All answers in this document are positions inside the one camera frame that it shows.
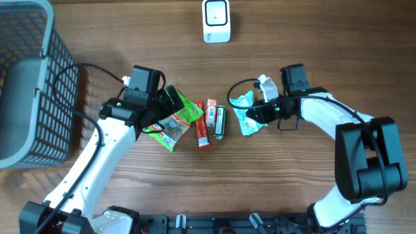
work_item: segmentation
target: dark gray basket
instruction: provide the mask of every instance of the dark gray basket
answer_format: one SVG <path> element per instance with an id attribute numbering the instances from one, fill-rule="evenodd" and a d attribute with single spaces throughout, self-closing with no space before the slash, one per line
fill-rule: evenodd
<path id="1" fill-rule="evenodd" d="M 0 168 L 39 168 L 70 156 L 74 116 L 52 97 L 53 77 L 74 61 L 44 0 L 0 0 Z M 72 108 L 79 71 L 57 84 Z"/>

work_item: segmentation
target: red and white package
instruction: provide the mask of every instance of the red and white package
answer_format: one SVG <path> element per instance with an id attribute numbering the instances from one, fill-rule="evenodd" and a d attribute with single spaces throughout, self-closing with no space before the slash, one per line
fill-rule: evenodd
<path id="1" fill-rule="evenodd" d="M 201 110 L 203 110 L 203 101 L 194 102 Z M 198 134 L 198 145 L 200 150 L 209 147 L 207 125 L 205 124 L 205 116 L 201 115 L 201 118 L 195 121 L 196 133 Z"/>
<path id="2" fill-rule="evenodd" d="M 216 100 L 208 99 L 207 101 L 207 111 L 206 111 L 206 122 L 207 127 L 215 127 L 215 117 L 216 117 Z"/>

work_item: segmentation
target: black mounting plate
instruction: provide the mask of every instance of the black mounting plate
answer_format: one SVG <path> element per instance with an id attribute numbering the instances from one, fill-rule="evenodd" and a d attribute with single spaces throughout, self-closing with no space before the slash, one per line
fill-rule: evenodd
<path id="1" fill-rule="evenodd" d="M 259 234 L 248 216 L 188 216 L 186 229 L 176 228 L 176 217 L 166 215 L 140 215 L 142 223 L 147 226 L 148 234 L 213 234 L 214 221 L 218 218 L 229 220 L 236 234 Z M 283 213 L 276 216 L 260 215 L 263 227 L 268 234 L 308 234 L 303 228 L 306 213 Z M 327 234 L 365 234 L 364 214 L 359 213 L 338 230 Z"/>

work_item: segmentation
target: blue plastic wrapper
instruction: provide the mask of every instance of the blue plastic wrapper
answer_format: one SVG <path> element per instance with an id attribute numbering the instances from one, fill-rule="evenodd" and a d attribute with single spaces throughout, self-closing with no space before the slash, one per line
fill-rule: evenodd
<path id="1" fill-rule="evenodd" d="M 229 99 L 231 104 L 236 105 L 238 107 L 251 107 L 254 103 L 254 92 L 250 90 L 247 94 L 241 95 L 237 99 Z M 237 118 L 239 119 L 241 132 L 244 136 L 251 135 L 258 131 L 260 128 L 266 126 L 267 124 L 257 123 L 256 121 L 252 120 L 251 118 L 246 116 L 247 110 L 240 110 L 233 108 Z"/>

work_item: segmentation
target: wooden table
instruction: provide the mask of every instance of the wooden table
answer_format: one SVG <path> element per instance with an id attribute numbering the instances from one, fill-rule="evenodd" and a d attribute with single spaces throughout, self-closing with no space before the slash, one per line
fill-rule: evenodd
<path id="1" fill-rule="evenodd" d="M 358 111 L 396 120 L 408 187 L 365 214 L 369 233 L 416 232 L 414 1 L 233 1 L 226 44 L 203 42 L 199 1 L 55 5 L 55 12 L 78 61 L 120 77 L 135 64 L 162 70 L 189 99 L 214 98 L 228 111 L 225 139 L 210 131 L 209 149 L 198 150 L 194 126 L 173 153 L 140 136 L 112 175 L 97 214 L 110 205 L 168 215 L 305 211 L 334 186 L 334 141 L 305 121 L 297 131 L 278 131 L 274 122 L 242 136 L 226 103 L 232 84 L 261 74 L 281 92 L 279 69 L 302 62 L 312 86 Z M 95 70 L 83 77 L 78 108 L 96 119 L 121 86 Z M 233 97 L 252 88 L 244 85 Z M 0 172 L 0 233 L 18 232 L 23 205 L 41 202 L 60 183 L 91 134 L 89 123 L 77 122 L 73 157 L 63 167 Z"/>

